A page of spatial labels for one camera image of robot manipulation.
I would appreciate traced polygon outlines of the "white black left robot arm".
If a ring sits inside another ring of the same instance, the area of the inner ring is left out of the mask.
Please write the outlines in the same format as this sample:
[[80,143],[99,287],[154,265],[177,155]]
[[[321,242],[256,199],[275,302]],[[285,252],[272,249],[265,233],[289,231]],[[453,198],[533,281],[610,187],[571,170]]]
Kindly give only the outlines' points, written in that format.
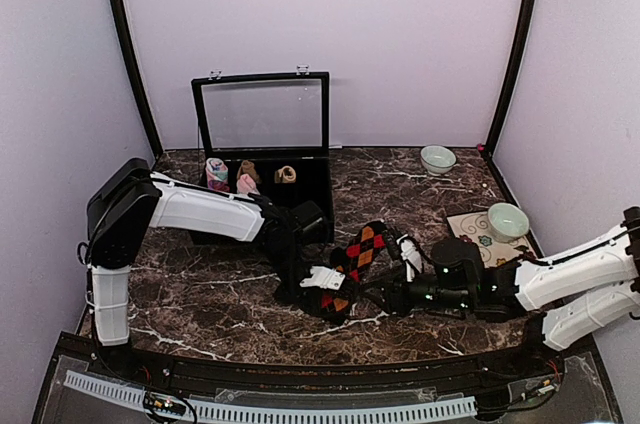
[[301,247],[325,221],[312,201],[293,208],[269,198],[238,195],[187,184],[152,171],[141,158],[126,161],[90,198],[87,238],[77,246],[89,271],[87,303],[93,311],[103,365],[120,380],[141,371],[140,356],[125,344],[129,273],[151,228],[181,229],[256,243],[290,287]]

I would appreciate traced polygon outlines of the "black argyle orange red sock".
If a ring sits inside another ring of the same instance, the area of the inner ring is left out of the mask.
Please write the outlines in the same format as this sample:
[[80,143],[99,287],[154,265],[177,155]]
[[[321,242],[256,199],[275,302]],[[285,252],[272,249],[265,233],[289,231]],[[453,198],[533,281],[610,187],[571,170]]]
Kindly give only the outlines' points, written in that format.
[[313,309],[301,309],[306,314],[341,325],[350,316],[356,303],[360,287],[374,260],[388,247],[394,237],[391,228],[383,221],[367,223],[345,247],[334,248],[328,265],[324,266],[343,273],[346,278],[339,290],[302,288],[315,295]]

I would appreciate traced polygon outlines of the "striped beige maroon sock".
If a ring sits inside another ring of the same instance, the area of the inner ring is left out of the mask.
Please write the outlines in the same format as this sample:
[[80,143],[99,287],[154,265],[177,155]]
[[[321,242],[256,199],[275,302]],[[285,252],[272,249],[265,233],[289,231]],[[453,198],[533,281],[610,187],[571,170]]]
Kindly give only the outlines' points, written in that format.
[[297,181],[297,173],[291,166],[283,166],[274,173],[276,184],[294,184]]

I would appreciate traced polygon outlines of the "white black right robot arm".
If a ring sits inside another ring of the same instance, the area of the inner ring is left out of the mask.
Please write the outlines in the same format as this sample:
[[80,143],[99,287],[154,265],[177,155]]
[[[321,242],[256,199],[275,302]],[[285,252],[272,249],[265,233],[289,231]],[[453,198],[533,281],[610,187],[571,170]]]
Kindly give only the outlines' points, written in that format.
[[382,242],[404,269],[378,284],[381,308],[407,315],[426,309],[506,322],[527,313],[533,339],[516,349],[510,368],[534,376],[561,351],[624,317],[639,316],[639,209],[621,224],[567,251],[541,259],[522,254],[487,268],[479,247],[458,237],[425,254],[408,235],[386,229]]

